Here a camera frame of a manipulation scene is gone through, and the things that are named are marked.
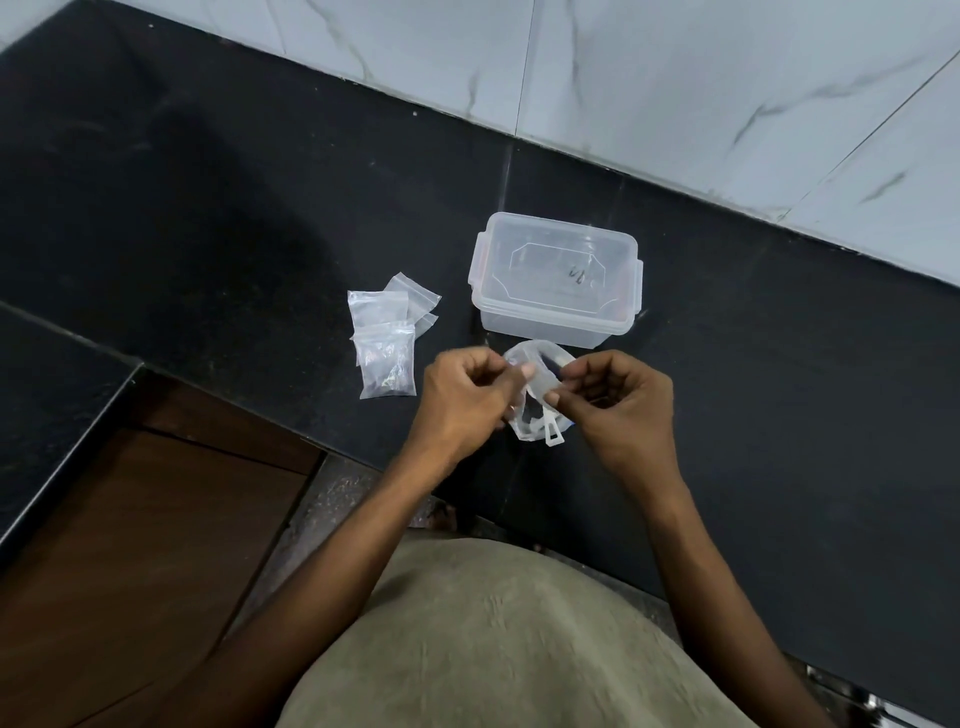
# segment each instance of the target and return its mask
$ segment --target hand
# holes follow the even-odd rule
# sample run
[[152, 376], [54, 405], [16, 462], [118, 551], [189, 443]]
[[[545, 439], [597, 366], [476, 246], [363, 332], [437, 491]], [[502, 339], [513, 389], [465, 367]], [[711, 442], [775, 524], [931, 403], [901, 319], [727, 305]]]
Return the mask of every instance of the hand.
[[560, 371], [547, 404], [573, 420], [600, 461], [639, 496], [680, 479], [673, 381], [623, 352], [596, 352]]
[[430, 451], [448, 475], [503, 426], [535, 370], [530, 363], [512, 367], [486, 347], [441, 353], [423, 373], [420, 409], [404, 449]]

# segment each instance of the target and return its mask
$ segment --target person's left hand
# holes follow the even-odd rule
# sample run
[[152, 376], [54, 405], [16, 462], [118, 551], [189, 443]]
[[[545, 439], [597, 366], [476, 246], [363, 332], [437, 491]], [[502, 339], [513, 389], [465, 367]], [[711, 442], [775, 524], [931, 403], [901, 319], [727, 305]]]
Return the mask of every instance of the person's left hand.
[[423, 372], [420, 409], [404, 449], [430, 452], [449, 474], [502, 426], [534, 371], [529, 362], [509, 365], [487, 347], [441, 353]]

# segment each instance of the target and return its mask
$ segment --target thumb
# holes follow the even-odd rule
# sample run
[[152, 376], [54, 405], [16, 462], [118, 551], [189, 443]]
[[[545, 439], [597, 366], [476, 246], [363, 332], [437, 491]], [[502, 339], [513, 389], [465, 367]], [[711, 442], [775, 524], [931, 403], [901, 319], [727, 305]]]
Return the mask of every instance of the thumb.
[[537, 372], [537, 367], [526, 362], [518, 367], [507, 367], [493, 380], [491, 388], [499, 399], [503, 399], [501, 409], [512, 405], [519, 397], [520, 391], [527, 385]]
[[580, 395], [574, 394], [568, 389], [558, 387], [543, 395], [543, 401], [560, 412], [564, 417], [573, 422], [581, 424], [595, 410], [592, 404]]

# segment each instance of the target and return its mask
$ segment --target wooden surface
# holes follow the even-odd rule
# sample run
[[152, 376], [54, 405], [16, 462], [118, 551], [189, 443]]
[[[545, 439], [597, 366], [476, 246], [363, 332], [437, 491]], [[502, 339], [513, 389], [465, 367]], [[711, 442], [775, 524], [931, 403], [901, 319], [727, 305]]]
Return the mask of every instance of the wooden surface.
[[0, 725], [110, 725], [197, 664], [303, 483], [120, 430], [0, 581]]
[[137, 387], [131, 423], [304, 475], [322, 452], [290, 430], [159, 375]]

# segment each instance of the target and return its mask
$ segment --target black stone surface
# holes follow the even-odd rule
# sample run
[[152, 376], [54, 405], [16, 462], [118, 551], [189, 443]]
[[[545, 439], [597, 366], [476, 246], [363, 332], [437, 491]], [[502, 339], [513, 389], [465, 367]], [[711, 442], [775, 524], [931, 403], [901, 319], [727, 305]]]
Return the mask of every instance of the black stone surface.
[[[376, 467], [417, 401], [357, 399], [348, 288], [444, 296], [420, 379], [515, 342], [466, 284], [498, 208], [634, 235], [645, 308], [604, 346], [674, 377], [684, 474], [779, 644], [960, 724], [960, 291], [110, 3], [0, 88], [0, 299]], [[500, 433], [442, 495], [660, 591], [576, 428]]]
[[0, 550], [134, 366], [0, 307]]

